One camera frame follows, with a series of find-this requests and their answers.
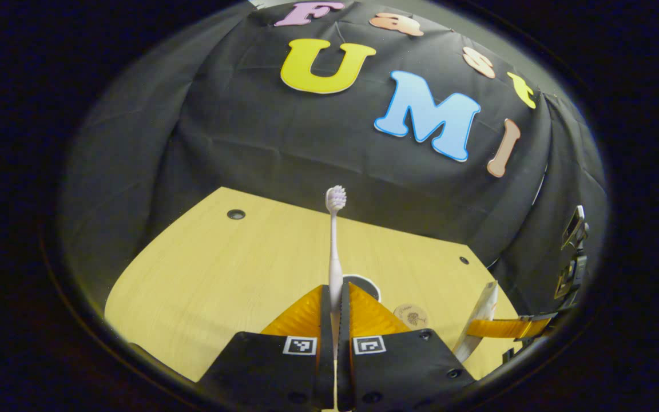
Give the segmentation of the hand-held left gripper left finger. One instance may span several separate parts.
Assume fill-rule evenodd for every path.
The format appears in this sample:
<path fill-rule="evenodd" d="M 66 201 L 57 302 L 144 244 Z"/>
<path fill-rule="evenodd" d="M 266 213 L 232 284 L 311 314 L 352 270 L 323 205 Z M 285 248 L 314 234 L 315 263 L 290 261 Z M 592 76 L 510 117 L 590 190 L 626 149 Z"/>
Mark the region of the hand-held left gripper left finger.
<path fill-rule="evenodd" d="M 198 387 L 231 411 L 321 411 L 334 407 L 327 285 L 303 295 L 260 333 L 236 333 Z"/>

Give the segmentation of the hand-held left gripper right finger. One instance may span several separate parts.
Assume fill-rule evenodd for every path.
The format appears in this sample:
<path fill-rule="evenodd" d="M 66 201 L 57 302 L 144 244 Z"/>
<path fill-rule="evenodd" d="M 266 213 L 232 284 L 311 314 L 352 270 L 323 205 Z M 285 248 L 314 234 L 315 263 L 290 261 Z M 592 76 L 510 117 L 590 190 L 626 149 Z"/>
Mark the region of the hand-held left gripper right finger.
<path fill-rule="evenodd" d="M 436 331 L 410 330 L 351 282 L 341 300 L 339 410 L 443 410 L 474 383 Z"/>

